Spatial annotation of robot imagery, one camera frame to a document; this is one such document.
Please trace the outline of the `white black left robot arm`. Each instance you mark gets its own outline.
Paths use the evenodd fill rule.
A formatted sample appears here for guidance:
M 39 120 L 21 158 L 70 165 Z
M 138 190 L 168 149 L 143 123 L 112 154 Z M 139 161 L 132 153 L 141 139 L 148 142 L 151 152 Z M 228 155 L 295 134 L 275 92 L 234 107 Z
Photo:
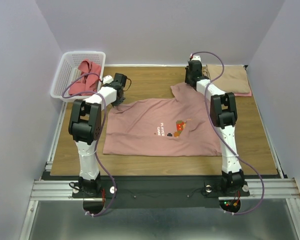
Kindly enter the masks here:
M 97 143 L 105 121 L 102 111 L 109 104 L 117 106 L 124 101 L 125 86 L 125 83 L 114 81 L 106 83 L 99 92 L 83 100 L 77 99 L 72 104 L 68 132 L 77 147 L 80 164 L 78 182 L 70 184 L 74 194 L 95 198 L 102 191 L 96 157 Z

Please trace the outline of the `pink printed t shirt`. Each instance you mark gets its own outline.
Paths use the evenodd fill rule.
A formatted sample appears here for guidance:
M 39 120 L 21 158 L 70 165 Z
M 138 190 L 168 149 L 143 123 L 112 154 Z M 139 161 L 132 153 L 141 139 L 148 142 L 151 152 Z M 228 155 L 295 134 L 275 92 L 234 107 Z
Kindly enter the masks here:
M 112 108 L 107 115 L 105 155 L 221 156 L 205 97 L 186 83 L 171 86 L 173 98 L 148 98 Z

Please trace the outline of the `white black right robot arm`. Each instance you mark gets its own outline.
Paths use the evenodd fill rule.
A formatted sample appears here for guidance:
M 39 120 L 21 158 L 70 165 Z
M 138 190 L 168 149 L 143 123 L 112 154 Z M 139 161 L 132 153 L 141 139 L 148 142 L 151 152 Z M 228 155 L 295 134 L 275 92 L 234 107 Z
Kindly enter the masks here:
M 220 189 L 223 194 L 232 195 L 245 184 L 235 140 L 238 119 L 235 95 L 211 84 L 201 71 L 191 72 L 186 68 L 185 83 L 203 94 L 205 103 L 210 103 L 208 116 L 219 137 L 222 155 Z

